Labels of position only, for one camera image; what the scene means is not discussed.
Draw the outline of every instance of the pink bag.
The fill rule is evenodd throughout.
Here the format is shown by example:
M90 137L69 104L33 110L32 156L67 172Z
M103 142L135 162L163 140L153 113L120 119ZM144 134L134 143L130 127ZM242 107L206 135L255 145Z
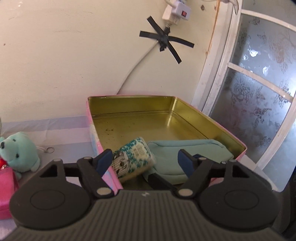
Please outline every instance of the pink bag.
M19 188L17 178L11 167L2 166L0 170L0 220L11 218L9 201Z

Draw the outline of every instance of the barcode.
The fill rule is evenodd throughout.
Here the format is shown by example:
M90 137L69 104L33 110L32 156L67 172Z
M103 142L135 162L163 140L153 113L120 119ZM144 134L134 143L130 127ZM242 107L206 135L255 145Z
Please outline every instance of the barcode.
M143 147L141 145L136 145L133 148L133 152L135 154L136 157L140 157L140 156L144 156L145 155L145 150L143 149Z
M139 152L140 156L145 155L145 151L144 151L142 146L138 145L137 146L137 151Z

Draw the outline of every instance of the teddy bear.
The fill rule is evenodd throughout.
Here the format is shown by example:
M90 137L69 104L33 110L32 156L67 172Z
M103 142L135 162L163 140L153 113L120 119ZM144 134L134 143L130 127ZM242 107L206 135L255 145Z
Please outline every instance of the teddy bear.
M35 172L40 166L37 148L24 132L15 133L6 139L0 137L0 157L15 171L18 180L21 173Z

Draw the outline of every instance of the keyring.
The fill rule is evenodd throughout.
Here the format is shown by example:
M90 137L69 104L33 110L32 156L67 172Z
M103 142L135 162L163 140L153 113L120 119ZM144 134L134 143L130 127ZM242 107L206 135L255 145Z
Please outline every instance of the keyring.
M53 153L54 152L54 148L53 147L48 147L45 151L46 153Z

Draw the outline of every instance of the wall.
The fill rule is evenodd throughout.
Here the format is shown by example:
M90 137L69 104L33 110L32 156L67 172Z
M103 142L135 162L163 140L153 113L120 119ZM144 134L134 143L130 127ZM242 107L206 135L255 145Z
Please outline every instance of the wall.
M154 48L120 94L175 95L191 102L213 32L216 2L189 0L190 21L171 35L182 59ZM3 122L77 116L88 96L115 94L153 45L146 18L161 20L162 0L0 0L0 114Z

